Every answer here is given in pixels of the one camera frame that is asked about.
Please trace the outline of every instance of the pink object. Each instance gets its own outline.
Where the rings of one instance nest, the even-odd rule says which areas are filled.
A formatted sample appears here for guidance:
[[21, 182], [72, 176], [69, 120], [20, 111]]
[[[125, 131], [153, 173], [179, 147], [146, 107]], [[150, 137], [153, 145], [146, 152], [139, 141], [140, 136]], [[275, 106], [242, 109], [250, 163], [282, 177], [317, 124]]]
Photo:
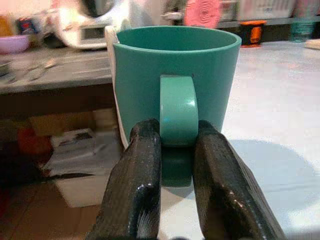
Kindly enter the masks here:
[[220, 20], [219, 0], [189, 0], [185, 7], [184, 24], [214, 29]]
[[28, 35], [16, 35], [0, 37], [0, 53], [21, 53], [29, 47]]

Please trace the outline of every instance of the white kitchen appliance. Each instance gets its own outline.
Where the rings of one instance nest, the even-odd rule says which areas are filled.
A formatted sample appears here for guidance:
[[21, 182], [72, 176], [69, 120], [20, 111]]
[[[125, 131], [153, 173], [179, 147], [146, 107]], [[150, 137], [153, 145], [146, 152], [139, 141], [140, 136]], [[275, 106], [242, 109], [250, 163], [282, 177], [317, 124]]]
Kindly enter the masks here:
[[54, 31], [72, 48], [105, 48], [105, 26], [130, 25], [130, 0], [60, 0], [54, 7]]

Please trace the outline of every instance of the white table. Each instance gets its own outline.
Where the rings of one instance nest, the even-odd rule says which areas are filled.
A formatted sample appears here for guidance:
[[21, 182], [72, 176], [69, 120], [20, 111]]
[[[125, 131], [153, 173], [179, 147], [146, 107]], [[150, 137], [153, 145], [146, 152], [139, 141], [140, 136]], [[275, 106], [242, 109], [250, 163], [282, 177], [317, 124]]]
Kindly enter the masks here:
[[[289, 239], [320, 239], [320, 50], [242, 48], [222, 132]], [[195, 193], [162, 189], [159, 239], [200, 240]]]

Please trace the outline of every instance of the table surface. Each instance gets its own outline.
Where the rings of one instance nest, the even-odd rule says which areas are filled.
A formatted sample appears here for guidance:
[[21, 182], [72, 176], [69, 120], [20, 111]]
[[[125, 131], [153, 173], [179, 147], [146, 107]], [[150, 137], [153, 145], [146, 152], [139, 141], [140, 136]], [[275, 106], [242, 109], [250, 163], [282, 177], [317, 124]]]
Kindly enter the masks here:
[[[30, 80], [28, 68], [34, 64], [45, 64], [54, 58], [56, 65], [36, 80]], [[109, 84], [111, 68], [107, 50], [81, 51], [72, 48], [40, 48], [20, 54], [0, 55], [0, 61], [11, 61], [10, 69], [15, 73], [14, 82], [0, 77], [0, 94], [37, 90], [73, 88]]]
[[[242, 48], [222, 132], [290, 239], [320, 239], [320, 51]], [[192, 189], [162, 189], [159, 239], [203, 238]]]

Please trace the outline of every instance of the wooden floor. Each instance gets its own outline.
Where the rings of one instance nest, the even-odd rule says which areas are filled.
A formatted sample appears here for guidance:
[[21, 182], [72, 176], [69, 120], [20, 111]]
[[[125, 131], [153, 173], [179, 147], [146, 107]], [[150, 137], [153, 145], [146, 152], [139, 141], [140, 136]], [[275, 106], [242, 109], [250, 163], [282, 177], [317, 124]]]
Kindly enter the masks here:
[[14, 188], [0, 218], [0, 240], [83, 240], [99, 210], [68, 207], [53, 183]]

